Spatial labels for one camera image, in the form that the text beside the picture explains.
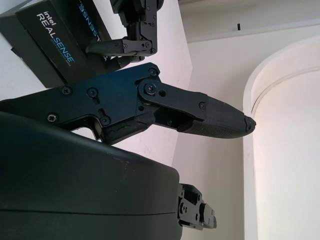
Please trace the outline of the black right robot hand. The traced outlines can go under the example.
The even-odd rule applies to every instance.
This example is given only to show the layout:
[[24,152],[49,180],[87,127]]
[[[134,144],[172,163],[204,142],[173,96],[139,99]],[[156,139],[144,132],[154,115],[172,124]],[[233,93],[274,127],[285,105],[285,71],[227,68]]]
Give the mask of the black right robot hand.
[[178,172],[115,145],[157,125],[219,139],[256,122],[145,63],[0,103],[3,240],[179,240],[214,210]]

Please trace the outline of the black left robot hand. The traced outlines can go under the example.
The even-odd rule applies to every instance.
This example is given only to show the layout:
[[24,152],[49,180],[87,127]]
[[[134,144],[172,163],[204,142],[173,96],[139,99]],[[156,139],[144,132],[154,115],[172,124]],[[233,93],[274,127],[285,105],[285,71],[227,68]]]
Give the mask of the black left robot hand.
[[112,11],[119,15],[127,36],[121,39],[102,40],[91,43],[87,54],[111,57],[107,61],[112,72],[130,63],[141,62],[145,57],[157,53],[157,12],[164,4],[162,0],[111,0]]

